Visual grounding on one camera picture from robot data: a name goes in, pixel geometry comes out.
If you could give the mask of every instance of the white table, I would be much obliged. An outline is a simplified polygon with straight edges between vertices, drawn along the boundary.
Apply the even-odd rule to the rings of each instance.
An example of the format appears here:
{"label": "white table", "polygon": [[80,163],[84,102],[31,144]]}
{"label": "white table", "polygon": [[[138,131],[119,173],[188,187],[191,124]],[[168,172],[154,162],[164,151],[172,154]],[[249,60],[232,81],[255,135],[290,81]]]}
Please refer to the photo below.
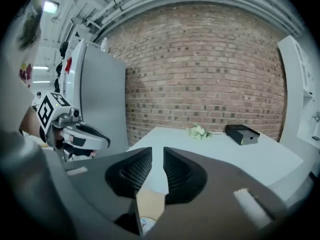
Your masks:
{"label": "white table", "polygon": [[264,134],[260,135],[257,144],[240,146],[224,133],[197,140],[183,129],[155,127],[129,151],[146,147],[152,147],[152,169],[143,186],[163,194],[169,192],[163,170],[164,147],[233,164],[269,188],[303,162],[295,153]]}

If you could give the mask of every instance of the person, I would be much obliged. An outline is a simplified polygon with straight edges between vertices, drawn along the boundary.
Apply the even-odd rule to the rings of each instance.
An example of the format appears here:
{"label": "person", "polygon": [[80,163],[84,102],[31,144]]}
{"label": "person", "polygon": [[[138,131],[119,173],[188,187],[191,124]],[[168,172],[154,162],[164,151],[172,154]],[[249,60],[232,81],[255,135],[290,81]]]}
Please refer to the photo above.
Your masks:
{"label": "person", "polygon": [[39,108],[40,108],[40,105],[41,105],[41,91],[38,91],[36,93],[36,97],[37,98],[34,99],[32,107],[37,112],[39,110]]}
{"label": "person", "polygon": [[[43,139],[41,125],[30,104],[34,99],[29,88],[41,30],[40,19],[45,0],[28,0],[16,14],[0,45],[0,130],[20,130]],[[55,137],[61,140],[60,133]]]}

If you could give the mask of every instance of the black and white marker cube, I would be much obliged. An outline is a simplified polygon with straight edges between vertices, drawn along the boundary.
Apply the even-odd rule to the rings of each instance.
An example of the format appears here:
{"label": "black and white marker cube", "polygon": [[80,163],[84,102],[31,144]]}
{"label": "black and white marker cube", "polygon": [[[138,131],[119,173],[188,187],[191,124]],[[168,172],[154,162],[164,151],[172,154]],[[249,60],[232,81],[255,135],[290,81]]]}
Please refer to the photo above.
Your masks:
{"label": "black and white marker cube", "polygon": [[47,91],[36,113],[44,133],[47,134],[52,121],[63,113],[68,114],[71,108],[72,105],[60,93]]}

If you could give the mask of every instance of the beige object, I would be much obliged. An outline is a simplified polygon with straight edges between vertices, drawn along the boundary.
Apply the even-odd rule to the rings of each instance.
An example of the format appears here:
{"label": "beige object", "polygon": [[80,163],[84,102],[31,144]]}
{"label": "beige object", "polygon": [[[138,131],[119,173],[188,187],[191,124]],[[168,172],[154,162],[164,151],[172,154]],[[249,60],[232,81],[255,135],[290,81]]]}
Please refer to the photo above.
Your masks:
{"label": "beige object", "polygon": [[165,211],[165,195],[142,187],[136,195],[139,218],[147,217],[157,221]]}

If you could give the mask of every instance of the black box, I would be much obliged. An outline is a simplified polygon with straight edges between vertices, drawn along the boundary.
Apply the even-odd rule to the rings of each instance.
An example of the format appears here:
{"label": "black box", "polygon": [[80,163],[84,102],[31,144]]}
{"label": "black box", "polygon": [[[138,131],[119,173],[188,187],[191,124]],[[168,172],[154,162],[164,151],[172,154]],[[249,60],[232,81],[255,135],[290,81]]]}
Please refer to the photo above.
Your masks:
{"label": "black box", "polygon": [[225,133],[241,146],[258,143],[260,136],[259,132],[242,124],[227,124]]}

